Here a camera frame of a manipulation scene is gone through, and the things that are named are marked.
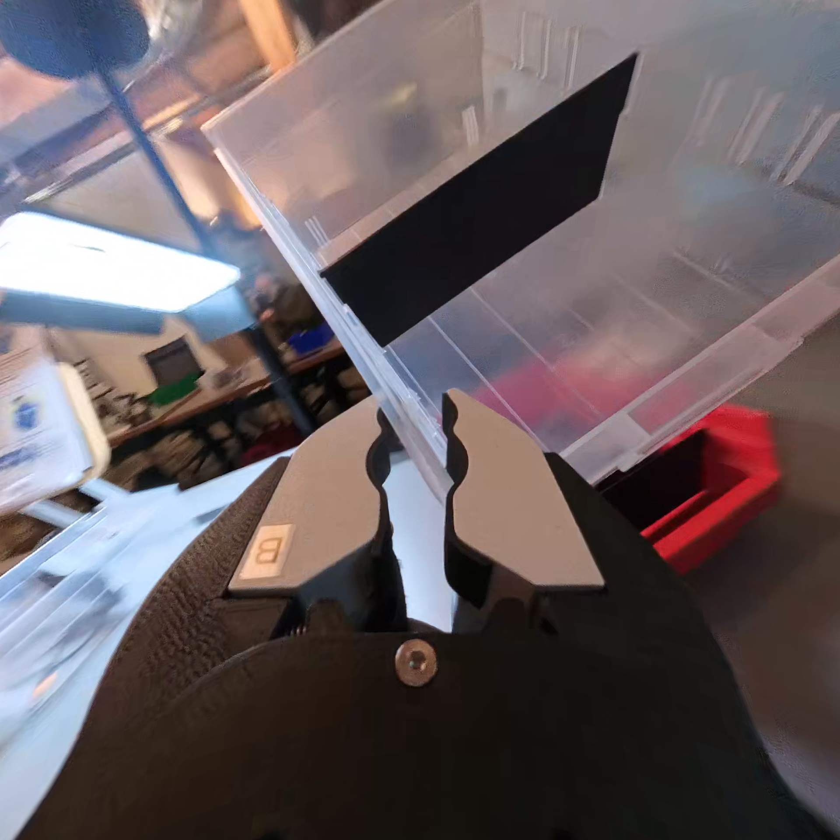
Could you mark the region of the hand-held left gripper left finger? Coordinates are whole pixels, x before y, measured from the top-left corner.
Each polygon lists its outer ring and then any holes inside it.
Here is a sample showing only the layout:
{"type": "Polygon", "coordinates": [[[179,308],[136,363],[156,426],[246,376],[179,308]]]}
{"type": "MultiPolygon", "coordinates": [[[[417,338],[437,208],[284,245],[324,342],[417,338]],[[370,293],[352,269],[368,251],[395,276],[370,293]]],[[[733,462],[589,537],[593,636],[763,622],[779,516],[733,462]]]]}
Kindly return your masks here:
{"type": "Polygon", "coordinates": [[[375,597],[392,535],[389,425],[369,396],[288,460],[230,579],[237,597],[375,597]]]}

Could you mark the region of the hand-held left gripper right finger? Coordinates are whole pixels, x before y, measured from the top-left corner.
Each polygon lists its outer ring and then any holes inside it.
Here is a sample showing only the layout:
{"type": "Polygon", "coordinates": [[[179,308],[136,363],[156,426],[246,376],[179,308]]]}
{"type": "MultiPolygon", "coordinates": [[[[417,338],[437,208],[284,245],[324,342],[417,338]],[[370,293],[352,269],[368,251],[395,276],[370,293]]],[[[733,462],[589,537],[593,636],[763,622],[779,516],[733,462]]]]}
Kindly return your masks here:
{"type": "Polygon", "coordinates": [[[458,389],[444,394],[444,571],[460,601],[527,607],[605,579],[540,446],[458,389]]]}

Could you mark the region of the red plastic bin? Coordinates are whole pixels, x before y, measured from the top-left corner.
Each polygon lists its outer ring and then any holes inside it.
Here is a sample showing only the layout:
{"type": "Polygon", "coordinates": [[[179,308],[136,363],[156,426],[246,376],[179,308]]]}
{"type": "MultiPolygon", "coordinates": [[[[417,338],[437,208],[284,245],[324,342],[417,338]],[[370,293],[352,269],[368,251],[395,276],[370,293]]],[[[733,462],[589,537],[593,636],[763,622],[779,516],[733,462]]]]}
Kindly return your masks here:
{"type": "Polygon", "coordinates": [[[597,489],[686,574],[771,508],[780,483],[770,415],[726,404],[597,489]]]}

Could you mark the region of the clear plastic bin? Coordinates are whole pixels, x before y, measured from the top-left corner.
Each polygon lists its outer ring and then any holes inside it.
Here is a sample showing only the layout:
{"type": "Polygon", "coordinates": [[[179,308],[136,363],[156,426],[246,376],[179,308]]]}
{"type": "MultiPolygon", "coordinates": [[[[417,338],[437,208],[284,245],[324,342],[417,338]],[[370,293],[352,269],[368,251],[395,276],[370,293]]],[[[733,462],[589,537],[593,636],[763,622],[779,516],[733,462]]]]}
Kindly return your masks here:
{"type": "Polygon", "coordinates": [[[381,2],[206,123],[447,491],[443,395],[590,482],[838,311],[838,2],[381,2]],[[598,198],[381,346],[320,271],[633,53],[598,198]]]}

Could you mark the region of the long wooden table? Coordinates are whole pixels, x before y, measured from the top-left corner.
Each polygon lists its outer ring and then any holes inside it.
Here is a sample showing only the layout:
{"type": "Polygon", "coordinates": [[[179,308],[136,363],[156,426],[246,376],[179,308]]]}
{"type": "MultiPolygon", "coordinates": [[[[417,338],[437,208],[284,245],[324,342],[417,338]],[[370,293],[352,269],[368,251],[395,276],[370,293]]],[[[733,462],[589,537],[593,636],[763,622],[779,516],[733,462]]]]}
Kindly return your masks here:
{"type": "MultiPolygon", "coordinates": [[[[326,345],[311,353],[304,355],[292,351],[282,353],[280,362],[289,375],[300,376],[309,371],[314,371],[330,361],[347,357],[348,354],[344,351],[341,342],[332,338],[326,345]]],[[[248,373],[248,376],[242,382],[233,386],[215,390],[198,389],[174,403],[173,406],[165,409],[161,415],[147,423],[109,433],[107,435],[108,444],[112,450],[115,450],[134,440],[151,438],[153,433],[173,431],[175,427],[206,415],[212,410],[231,406],[236,401],[244,400],[253,395],[259,396],[269,389],[270,377],[268,374],[257,375],[251,373],[248,373]]]]}

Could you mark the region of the small blue bin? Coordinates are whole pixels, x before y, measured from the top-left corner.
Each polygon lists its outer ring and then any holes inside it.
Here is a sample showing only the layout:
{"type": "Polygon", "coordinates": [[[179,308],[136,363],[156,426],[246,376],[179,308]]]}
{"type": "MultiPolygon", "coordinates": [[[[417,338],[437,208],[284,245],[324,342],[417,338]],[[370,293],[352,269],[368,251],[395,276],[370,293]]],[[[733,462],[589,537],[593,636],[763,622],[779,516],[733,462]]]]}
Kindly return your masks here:
{"type": "Polygon", "coordinates": [[[317,327],[294,332],[287,339],[287,347],[296,356],[307,356],[324,349],[334,339],[334,332],[324,322],[317,327]]]}

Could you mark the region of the small green bin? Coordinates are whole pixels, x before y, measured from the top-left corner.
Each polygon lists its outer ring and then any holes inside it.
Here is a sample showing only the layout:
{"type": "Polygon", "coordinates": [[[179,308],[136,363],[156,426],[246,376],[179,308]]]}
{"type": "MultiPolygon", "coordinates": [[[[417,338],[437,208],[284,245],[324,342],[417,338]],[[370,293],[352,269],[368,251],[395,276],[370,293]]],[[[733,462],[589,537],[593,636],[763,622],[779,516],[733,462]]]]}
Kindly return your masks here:
{"type": "Polygon", "coordinates": [[[200,375],[188,375],[181,380],[158,385],[143,399],[153,406],[168,406],[177,403],[197,390],[197,380],[200,375]]]}

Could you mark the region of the dark monitor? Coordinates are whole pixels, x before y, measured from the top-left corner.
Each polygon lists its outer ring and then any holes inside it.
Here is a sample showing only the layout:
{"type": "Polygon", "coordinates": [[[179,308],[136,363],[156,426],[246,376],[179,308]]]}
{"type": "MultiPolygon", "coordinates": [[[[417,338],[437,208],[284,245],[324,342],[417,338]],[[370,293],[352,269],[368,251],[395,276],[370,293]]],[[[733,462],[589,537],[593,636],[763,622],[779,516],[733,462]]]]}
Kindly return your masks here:
{"type": "Polygon", "coordinates": [[[196,381],[204,374],[204,368],[186,337],[180,337],[143,353],[142,358],[157,388],[175,385],[186,379],[196,381]]]}

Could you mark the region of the paper sign on white stand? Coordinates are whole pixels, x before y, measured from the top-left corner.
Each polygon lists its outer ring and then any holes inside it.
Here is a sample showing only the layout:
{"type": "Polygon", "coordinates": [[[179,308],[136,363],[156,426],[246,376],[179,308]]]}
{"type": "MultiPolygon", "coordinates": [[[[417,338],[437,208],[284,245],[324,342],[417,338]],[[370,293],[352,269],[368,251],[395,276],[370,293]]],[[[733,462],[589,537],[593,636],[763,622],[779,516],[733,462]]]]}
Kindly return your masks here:
{"type": "Polygon", "coordinates": [[[111,447],[78,370],[38,328],[2,326],[1,514],[102,477],[111,447]]]}

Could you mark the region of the black bin divider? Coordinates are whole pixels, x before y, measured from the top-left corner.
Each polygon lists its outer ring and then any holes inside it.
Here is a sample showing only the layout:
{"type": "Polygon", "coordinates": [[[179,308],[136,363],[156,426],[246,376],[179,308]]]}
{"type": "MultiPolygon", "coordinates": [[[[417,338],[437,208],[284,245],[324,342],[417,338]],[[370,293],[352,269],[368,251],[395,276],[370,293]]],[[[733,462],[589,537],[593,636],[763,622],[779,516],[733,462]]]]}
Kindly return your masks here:
{"type": "Polygon", "coordinates": [[[320,271],[373,340],[401,337],[602,191],[633,53],[320,271]]]}

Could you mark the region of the white lamp light panel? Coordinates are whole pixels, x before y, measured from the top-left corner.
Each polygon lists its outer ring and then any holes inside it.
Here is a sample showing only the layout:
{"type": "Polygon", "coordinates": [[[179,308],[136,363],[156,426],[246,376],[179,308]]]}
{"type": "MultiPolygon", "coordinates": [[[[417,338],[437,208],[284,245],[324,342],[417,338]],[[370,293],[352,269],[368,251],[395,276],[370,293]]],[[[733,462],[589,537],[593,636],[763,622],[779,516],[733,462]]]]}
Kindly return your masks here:
{"type": "Polygon", "coordinates": [[[239,271],[216,259],[48,213],[1,225],[1,320],[159,334],[183,320],[202,341],[256,326],[239,271]]]}

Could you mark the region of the black pole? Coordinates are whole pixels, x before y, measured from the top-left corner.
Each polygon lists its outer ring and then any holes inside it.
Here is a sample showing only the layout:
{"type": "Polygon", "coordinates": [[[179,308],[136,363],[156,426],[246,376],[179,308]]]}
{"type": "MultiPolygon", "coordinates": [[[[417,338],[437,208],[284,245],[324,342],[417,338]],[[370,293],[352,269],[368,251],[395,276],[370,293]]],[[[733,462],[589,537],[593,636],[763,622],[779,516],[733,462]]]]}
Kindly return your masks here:
{"type": "MultiPolygon", "coordinates": [[[[171,199],[176,211],[197,238],[200,246],[202,247],[203,254],[207,258],[216,259],[218,257],[218,253],[214,246],[212,236],[208,233],[203,223],[194,215],[192,209],[188,206],[178,185],[173,180],[172,175],[166,168],[162,158],[159,156],[154,144],[144,131],[141,121],[137,117],[137,114],[133,110],[129,100],[124,95],[123,90],[115,80],[113,74],[110,70],[104,68],[97,69],[96,74],[100,83],[108,93],[111,104],[119,112],[122,121],[126,124],[129,132],[131,133],[135,145],[150,163],[157,180],[161,183],[168,197],[171,199]]],[[[249,322],[244,327],[244,332],[256,355],[266,367],[273,390],[279,396],[281,401],[283,401],[289,408],[291,419],[301,435],[305,438],[310,436],[314,433],[317,427],[316,419],[312,414],[312,411],[308,408],[306,403],[301,401],[298,396],[298,391],[292,386],[287,368],[282,363],[278,352],[270,343],[266,332],[255,319],[254,313],[247,300],[244,298],[239,289],[235,288],[234,291],[238,293],[239,298],[243,301],[246,313],[249,316],[249,322]]]]}

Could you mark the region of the dark blue round disc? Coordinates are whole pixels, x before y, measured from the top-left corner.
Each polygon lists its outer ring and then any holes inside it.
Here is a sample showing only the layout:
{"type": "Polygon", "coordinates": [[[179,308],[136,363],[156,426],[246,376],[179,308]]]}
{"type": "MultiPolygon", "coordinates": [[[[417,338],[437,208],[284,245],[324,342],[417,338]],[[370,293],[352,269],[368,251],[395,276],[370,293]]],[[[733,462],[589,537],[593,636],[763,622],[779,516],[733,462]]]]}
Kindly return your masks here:
{"type": "Polygon", "coordinates": [[[132,1],[2,1],[1,42],[24,67],[75,80],[131,67],[151,36],[132,1]]]}

